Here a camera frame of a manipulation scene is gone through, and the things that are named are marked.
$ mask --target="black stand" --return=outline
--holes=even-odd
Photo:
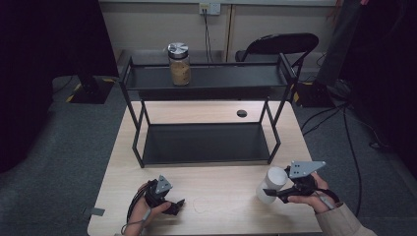
[[[276,123],[296,77],[286,57],[277,63],[192,64],[193,78],[183,87],[172,84],[168,65],[135,65],[130,59],[119,82],[135,124],[132,149],[141,167],[233,164],[270,164],[281,144]],[[275,115],[268,100],[272,88],[284,93]],[[137,117],[129,91],[139,94],[142,104]],[[223,123],[153,123],[147,101],[156,100],[262,100],[257,121]],[[238,116],[244,116],[238,110]],[[268,119],[274,135],[269,150],[262,121]],[[138,150],[142,124],[148,125],[144,153]]]

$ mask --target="black chair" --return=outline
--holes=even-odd
[[[292,68],[297,67],[297,78],[291,89],[290,98],[288,99],[288,101],[292,102],[297,90],[297,83],[300,78],[304,58],[313,51],[318,44],[319,38],[308,32],[270,34],[253,41],[246,50],[237,51],[235,60],[236,62],[275,62],[279,53],[301,54],[291,65]]]

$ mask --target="wooden table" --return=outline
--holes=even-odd
[[[270,101],[276,111],[278,101]],[[139,110],[141,104],[133,102]],[[259,119],[262,101],[152,101],[147,109],[158,122],[213,122]],[[239,109],[248,111],[244,119],[236,116]],[[311,160],[294,112],[285,103],[277,122],[281,146],[271,165],[234,165],[198,167],[141,168],[132,152],[135,127],[129,111],[123,117],[119,134],[107,166],[96,208],[105,209],[103,216],[93,215],[89,235],[115,235],[126,223],[126,214],[138,188],[160,174],[173,185],[166,199],[185,204],[176,216],[162,214],[144,230],[144,235],[218,235],[278,234],[320,232],[309,206],[284,204],[276,200],[265,205],[255,191],[271,166],[285,168],[291,160]],[[273,146],[271,129],[265,128],[268,145]],[[139,150],[144,144],[139,142]],[[289,181],[283,189],[292,186]]]

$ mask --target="wrist strap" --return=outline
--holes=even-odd
[[[336,204],[337,203],[340,203],[339,197],[332,190],[329,190],[329,189],[327,189],[327,190],[325,190],[325,189],[316,189],[316,190],[321,191],[321,192],[327,194],[329,197],[331,197],[334,200],[334,202]]]
[[[142,221],[143,222],[145,222],[145,221],[147,221],[147,219],[149,218],[149,216],[150,216],[150,212],[152,211],[152,209],[149,207],[148,208],[148,210],[147,210],[147,212],[145,213],[145,215],[144,215],[144,217],[142,218]]]

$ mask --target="glass jar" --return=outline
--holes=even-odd
[[[168,45],[168,59],[174,85],[187,85],[191,80],[188,46],[182,42],[170,43]]]

